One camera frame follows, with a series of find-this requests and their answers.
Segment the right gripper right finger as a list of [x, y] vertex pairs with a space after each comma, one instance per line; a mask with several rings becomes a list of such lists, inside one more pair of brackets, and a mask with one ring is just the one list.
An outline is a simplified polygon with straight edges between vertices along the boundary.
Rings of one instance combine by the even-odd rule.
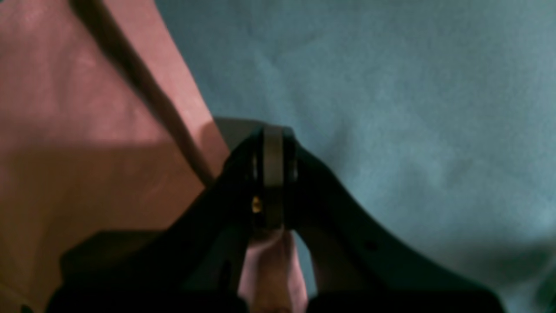
[[336, 176], [283, 132], [283, 220], [311, 253], [308, 313], [502, 313], [498, 297], [404, 244]]

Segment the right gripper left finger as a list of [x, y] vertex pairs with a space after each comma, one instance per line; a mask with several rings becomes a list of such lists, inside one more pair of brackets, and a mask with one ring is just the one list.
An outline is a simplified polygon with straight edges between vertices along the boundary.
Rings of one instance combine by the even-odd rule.
[[167, 230], [103, 231], [61, 257], [48, 313], [247, 313], [238, 295], [261, 211], [264, 131], [230, 155], [216, 182]]

